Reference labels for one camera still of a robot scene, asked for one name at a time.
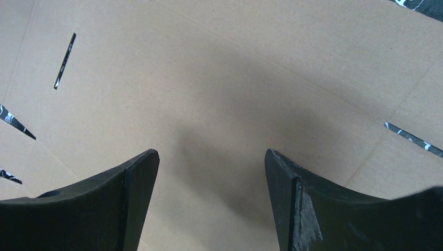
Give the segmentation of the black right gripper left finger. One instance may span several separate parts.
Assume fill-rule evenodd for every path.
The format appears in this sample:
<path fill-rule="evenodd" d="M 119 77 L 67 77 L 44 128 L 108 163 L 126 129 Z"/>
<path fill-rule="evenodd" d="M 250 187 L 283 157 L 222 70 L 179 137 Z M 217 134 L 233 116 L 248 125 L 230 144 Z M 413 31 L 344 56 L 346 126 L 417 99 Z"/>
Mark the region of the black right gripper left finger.
<path fill-rule="evenodd" d="M 1 201 L 1 250 L 137 250 L 159 162 L 150 149 L 36 198 Z"/>

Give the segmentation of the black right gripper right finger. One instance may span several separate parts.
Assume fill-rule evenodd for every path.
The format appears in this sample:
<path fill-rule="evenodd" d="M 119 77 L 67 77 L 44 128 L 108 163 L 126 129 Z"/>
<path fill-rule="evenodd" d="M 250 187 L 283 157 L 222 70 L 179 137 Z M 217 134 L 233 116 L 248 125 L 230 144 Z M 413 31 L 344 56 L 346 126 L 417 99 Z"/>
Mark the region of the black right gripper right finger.
<path fill-rule="evenodd" d="M 350 190 L 269 149 L 280 250 L 442 250 L 442 188 L 389 200 Z"/>

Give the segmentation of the brown cardboard box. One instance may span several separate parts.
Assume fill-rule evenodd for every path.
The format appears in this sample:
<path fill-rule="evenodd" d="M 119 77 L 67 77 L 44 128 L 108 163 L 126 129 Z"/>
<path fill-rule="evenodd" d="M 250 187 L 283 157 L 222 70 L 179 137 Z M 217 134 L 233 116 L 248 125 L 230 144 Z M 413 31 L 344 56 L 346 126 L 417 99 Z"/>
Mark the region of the brown cardboard box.
<path fill-rule="evenodd" d="M 264 156 L 393 199 L 442 185 L 425 1 L 1 1 L 1 198 L 147 149 L 139 250 L 278 250 Z"/>

